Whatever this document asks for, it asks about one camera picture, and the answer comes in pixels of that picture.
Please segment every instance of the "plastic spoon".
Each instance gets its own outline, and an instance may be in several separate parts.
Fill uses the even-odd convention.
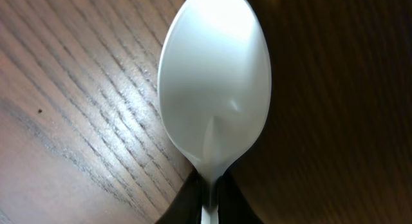
[[[218,223],[216,180],[265,125],[270,59],[246,0],[186,0],[160,57],[158,96],[173,144],[209,184],[202,223]]]

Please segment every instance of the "wooden table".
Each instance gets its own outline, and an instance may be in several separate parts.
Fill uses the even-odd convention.
[[[159,116],[185,0],[0,0],[0,223],[154,223],[191,171]],[[411,223],[412,0],[249,0],[272,61],[230,169],[265,223]]]

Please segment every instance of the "wood grain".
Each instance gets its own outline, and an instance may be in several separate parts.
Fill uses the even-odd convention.
[[[191,171],[156,94],[185,0],[0,0],[0,223],[154,223]],[[412,220],[412,0],[248,0],[272,62],[230,169],[265,223]]]

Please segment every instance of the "brown wooden table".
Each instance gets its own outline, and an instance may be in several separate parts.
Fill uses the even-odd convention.
[[[154,223],[191,166],[159,116],[184,0],[0,0],[0,223]],[[412,0],[249,0],[272,61],[230,169],[265,223],[412,223]]]

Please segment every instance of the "white spoon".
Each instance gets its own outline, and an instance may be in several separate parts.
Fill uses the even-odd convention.
[[[246,0],[186,0],[160,57],[160,113],[210,188],[260,135],[271,80],[266,41]],[[202,223],[217,223],[217,207],[207,210]]]

